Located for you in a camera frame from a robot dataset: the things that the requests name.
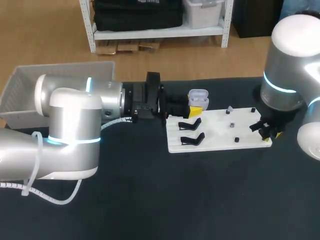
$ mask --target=wooden floor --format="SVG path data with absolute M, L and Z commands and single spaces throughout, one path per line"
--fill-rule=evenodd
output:
M 115 61 L 116 80 L 143 81 L 261 76 L 269 37 L 243 38 L 231 31 L 228 48 L 217 39 L 168 39 L 156 53 L 98 56 L 90 52 L 78 0 L 1 0 L 0 92 L 19 65 Z

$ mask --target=black bag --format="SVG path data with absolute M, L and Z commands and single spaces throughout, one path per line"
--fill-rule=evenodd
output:
M 139 31 L 182 25 L 182 0 L 94 0 L 98 31 Z

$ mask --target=shelf leg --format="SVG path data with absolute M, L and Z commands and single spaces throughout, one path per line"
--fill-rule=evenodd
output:
M 92 53 L 96 52 L 96 43 L 94 39 L 94 32 L 91 25 L 90 19 L 90 1 L 89 0 L 79 0 L 81 6 L 81 12 L 83 17 L 83 22 L 85 26 L 86 35 L 88 37 L 90 50 Z
M 225 13 L 224 13 L 224 26 L 223 26 L 222 43 L 221 43 L 222 48 L 228 47 L 233 6 L 234 6 L 234 0 L 226 0 Z

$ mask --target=robotic arm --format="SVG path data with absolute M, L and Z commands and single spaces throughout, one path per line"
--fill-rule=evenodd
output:
M 320 19 L 300 14 L 276 25 L 260 96 L 269 108 L 283 113 L 307 104 L 297 141 L 309 156 L 320 160 Z M 145 83 L 127 89 L 121 82 L 91 77 L 42 75 L 34 102 L 36 111 L 49 117 L 49 137 L 41 142 L 35 179 L 81 180 L 94 175 L 102 123 L 121 117 L 134 121 L 139 116 L 160 117 L 164 125 L 169 114 L 191 115 L 188 98 L 167 96 L 155 72 L 148 73 Z M 37 166 L 37 141 L 27 134 L 0 129 L 0 142 L 0 181 L 30 179 Z
M 284 18 L 271 39 L 261 99 L 282 112 L 308 106 L 297 141 L 320 160 L 320 19 L 302 14 Z

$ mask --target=white cable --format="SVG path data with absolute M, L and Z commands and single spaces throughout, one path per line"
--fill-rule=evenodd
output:
M 37 151 L 37 153 L 35 155 L 35 163 L 34 163 L 34 167 L 33 167 L 29 182 L 27 183 L 25 189 L 23 189 L 22 192 L 21 192 L 22 196 L 28 196 L 29 195 L 30 188 L 31 188 L 32 184 L 34 183 L 34 181 L 36 179 L 36 176 L 37 176 L 37 173 L 38 173 L 38 170 L 39 170 L 39 167 L 40 167 L 40 161 L 41 161 L 41 158 L 42 158 L 42 152 L 43 152 L 43 148 L 44 148 L 44 142 L 43 142 L 43 138 L 42 138 L 41 132 L 34 131 L 31 136 L 33 138 L 35 138 L 37 136 L 37 138 L 38 138 L 38 151 Z
M 113 124 L 117 124 L 117 123 L 132 123 L 132 118 L 131 117 L 122 117 L 122 118 L 118 118 L 112 121 L 109 121 L 108 123 L 104 124 L 101 126 L 101 131 L 107 127 L 110 127 Z M 53 204 L 57 204 L 57 205 L 66 205 L 68 203 L 70 203 L 76 196 L 79 188 L 80 188 L 80 184 L 82 182 L 82 180 L 78 180 L 78 182 L 75 185 L 75 188 L 71 194 L 71 196 L 66 199 L 66 200 L 57 200 L 54 199 L 46 194 L 44 194 L 43 192 L 39 191 L 38 189 L 35 189 L 33 187 L 31 187 L 31 185 L 33 184 L 36 175 L 38 173 L 39 170 L 39 166 L 40 166 L 40 156 L 42 155 L 42 150 L 43 150 L 43 141 L 42 141 L 42 135 L 40 132 L 34 132 L 32 134 L 33 137 L 38 136 L 38 152 L 36 155 L 36 159 L 35 159 L 35 164 L 34 164 L 34 168 L 30 177 L 30 180 L 28 182 L 27 185 L 23 185 L 23 184 L 19 184 L 19 183 L 11 183 L 11 182 L 0 182 L 0 188 L 7 188 L 7 189 L 20 189 L 22 190 L 22 192 L 27 192 L 27 193 L 33 193 L 35 195 L 38 195 L 40 198 L 43 198 L 44 200 L 47 200 Z
M 118 124 L 118 123 L 132 123 L 132 118 L 131 117 L 121 117 L 121 118 L 109 121 L 101 126 L 101 131 L 107 127 L 110 127 L 113 124 Z
M 30 188 L 29 192 L 33 193 L 35 195 L 38 195 L 40 198 L 43 198 L 44 200 L 47 200 L 53 204 L 57 204 L 57 205 L 66 205 L 68 203 L 70 203 L 76 196 L 79 188 L 80 188 L 80 184 L 81 184 L 82 180 L 78 180 L 78 182 L 75 185 L 75 188 L 71 194 L 71 196 L 66 199 L 66 200 L 57 200 L 54 199 L 46 194 L 44 194 L 43 192 L 39 191 L 38 189 L 35 189 L 33 187 Z M 27 186 L 23 185 L 23 184 L 18 184 L 18 183 L 12 183 L 12 182 L 0 182 L 0 188 L 7 188 L 7 189 L 20 189 L 20 190 L 24 190 Z

